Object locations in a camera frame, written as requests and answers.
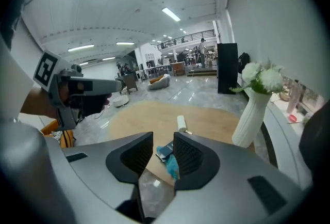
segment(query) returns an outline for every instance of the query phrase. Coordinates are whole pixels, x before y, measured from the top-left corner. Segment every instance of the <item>backpack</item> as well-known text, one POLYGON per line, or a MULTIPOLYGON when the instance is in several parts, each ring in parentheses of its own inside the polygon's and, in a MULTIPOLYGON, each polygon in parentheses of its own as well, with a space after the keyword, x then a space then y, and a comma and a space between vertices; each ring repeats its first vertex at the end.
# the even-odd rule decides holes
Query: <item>backpack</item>
POLYGON ((249 62, 250 56, 247 53, 242 53, 242 55, 238 57, 238 72, 242 73, 243 69, 249 62))

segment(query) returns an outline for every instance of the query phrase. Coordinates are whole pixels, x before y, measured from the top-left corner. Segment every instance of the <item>glossy floor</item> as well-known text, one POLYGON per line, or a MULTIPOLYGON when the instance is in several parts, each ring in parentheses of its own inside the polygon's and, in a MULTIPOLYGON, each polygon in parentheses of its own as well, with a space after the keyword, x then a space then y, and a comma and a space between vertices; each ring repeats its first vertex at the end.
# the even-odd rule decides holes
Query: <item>glossy floor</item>
MULTIPOLYGON (((137 82, 138 91, 129 95, 126 106, 116 108, 110 105, 101 114, 86 117, 78 124, 74 131, 77 139, 75 145, 87 145, 109 140, 109 120, 123 108, 129 107, 138 101, 153 100, 171 104, 195 105, 227 110, 240 117, 247 101, 241 94, 218 94, 218 79, 216 76, 207 77, 171 77, 170 86, 156 91, 148 91, 148 81, 137 82)), ((265 140, 261 131, 254 142, 256 154, 268 161, 265 140)), ((144 213, 148 217, 157 217, 173 199, 173 187, 145 171, 139 181, 144 213)))

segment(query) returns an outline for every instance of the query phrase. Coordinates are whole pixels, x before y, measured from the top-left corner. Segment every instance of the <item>black metal railing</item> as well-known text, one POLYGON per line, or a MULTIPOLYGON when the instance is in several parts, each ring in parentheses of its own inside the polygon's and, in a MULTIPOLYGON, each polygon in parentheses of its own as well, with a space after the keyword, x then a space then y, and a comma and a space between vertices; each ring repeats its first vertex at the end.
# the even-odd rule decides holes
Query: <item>black metal railing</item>
POLYGON ((179 37, 179 38, 176 38, 173 40, 168 40, 166 42, 162 42, 161 44, 157 45, 157 48, 159 50, 161 50, 161 49, 166 49, 168 47, 176 46, 178 44, 186 43, 186 42, 193 41, 193 40, 201 40, 202 38, 205 39, 205 38, 215 37, 214 33, 215 33, 214 29, 211 29, 211 30, 194 33, 194 34, 184 35, 182 37, 179 37))

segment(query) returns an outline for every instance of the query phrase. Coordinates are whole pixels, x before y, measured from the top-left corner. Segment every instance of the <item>white vase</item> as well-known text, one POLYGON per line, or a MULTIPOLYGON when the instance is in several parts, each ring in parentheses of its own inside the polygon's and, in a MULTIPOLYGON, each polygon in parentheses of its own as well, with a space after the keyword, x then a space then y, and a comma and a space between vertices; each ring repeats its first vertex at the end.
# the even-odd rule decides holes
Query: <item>white vase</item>
POLYGON ((262 125, 270 94, 256 93, 251 89, 250 99, 233 134, 233 143, 247 148, 253 142, 262 125))

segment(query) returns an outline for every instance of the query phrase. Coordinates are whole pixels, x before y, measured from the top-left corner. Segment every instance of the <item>white cylinder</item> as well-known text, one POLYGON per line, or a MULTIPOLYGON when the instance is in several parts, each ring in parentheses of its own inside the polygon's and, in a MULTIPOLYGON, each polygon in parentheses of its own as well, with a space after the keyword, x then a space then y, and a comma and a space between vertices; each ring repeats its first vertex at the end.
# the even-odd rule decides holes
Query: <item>white cylinder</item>
POLYGON ((184 132, 187 130, 185 117, 184 116, 177 116, 177 130, 179 132, 184 132))
POLYGON ((262 125, 270 94, 260 94, 251 90, 249 102, 233 134, 233 143, 247 148, 253 142, 262 125))

